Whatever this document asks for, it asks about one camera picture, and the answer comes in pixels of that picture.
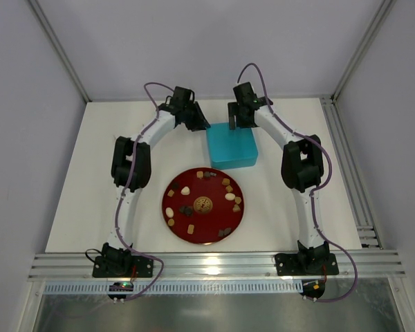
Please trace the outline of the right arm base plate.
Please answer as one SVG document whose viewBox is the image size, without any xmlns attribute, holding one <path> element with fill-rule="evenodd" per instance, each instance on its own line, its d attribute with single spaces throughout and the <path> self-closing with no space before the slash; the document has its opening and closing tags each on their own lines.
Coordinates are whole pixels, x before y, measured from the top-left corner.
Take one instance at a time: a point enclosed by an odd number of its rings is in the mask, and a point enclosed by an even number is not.
<svg viewBox="0 0 415 332">
<path fill-rule="evenodd" d="M 340 271 L 334 254 L 321 259 L 300 259 L 297 253 L 275 255 L 278 276 L 339 275 Z"/>
</svg>

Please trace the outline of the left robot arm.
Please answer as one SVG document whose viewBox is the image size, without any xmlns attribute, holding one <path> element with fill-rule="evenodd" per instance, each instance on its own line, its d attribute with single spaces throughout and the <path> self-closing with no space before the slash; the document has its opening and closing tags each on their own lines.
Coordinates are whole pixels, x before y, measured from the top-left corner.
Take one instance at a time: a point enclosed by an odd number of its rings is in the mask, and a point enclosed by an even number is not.
<svg viewBox="0 0 415 332">
<path fill-rule="evenodd" d="M 127 242 L 128 226 L 134 219 L 138 199 L 151 178 L 151 151 L 180 124 L 189 131 L 210 128 L 193 90 L 177 86 L 171 92 L 162 104 L 152 102 L 155 116 L 139 133 L 116 139 L 111 177 L 119 197 L 114 227 L 95 259 L 94 277 L 150 278 L 154 262 L 160 261 L 157 257 L 137 251 Z"/>
</svg>

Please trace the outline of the teal tin lid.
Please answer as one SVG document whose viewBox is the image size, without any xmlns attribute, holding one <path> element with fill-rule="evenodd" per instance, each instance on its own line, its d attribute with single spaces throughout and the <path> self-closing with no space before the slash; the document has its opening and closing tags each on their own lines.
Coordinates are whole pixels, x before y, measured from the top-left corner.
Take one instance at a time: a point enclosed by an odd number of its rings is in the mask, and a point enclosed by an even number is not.
<svg viewBox="0 0 415 332">
<path fill-rule="evenodd" d="M 258 155 L 252 129 L 229 130 L 227 122 L 212 124 L 206 129 L 207 147 L 210 156 L 254 156 Z"/>
</svg>

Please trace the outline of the teal tin box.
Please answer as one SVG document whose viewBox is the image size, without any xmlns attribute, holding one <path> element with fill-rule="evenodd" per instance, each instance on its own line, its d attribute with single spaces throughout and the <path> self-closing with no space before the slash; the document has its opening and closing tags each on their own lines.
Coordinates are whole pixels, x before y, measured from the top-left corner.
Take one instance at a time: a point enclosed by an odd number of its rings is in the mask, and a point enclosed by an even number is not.
<svg viewBox="0 0 415 332">
<path fill-rule="evenodd" d="M 222 156 L 210 156 L 210 165 L 212 168 L 225 170 L 225 169 L 238 169 L 244 167 L 252 167 L 257 162 L 258 155 L 254 156 L 238 156 L 230 157 L 226 156 L 223 158 Z"/>
</svg>

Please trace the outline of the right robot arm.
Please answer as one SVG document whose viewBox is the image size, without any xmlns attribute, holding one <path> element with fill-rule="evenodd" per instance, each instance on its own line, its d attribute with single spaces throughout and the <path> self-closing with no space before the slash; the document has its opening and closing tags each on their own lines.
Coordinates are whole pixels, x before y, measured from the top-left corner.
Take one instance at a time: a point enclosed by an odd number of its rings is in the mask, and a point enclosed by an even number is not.
<svg viewBox="0 0 415 332">
<path fill-rule="evenodd" d="M 249 82 L 233 88 L 235 101 L 228 104 L 229 128 L 262 128 L 282 148 L 281 177 L 291 189 L 299 220 L 298 252 L 275 255 L 279 276 L 319 275 L 331 256 L 321 230 L 316 189 L 322 182 L 324 164 L 321 141 L 305 136 L 277 115 L 267 97 L 259 97 Z"/>
</svg>

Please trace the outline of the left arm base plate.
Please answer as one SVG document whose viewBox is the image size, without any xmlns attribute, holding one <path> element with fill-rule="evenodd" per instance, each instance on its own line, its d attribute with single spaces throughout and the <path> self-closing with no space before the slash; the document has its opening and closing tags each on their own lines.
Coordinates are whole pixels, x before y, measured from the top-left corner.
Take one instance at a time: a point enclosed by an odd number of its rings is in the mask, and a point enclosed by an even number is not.
<svg viewBox="0 0 415 332">
<path fill-rule="evenodd" d="M 111 259 L 97 256 L 92 271 L 94 278 L 112 277 L 152 277 L 154 263 L 151 259 L 141 256 L 121 256 Z"/>
</svg>

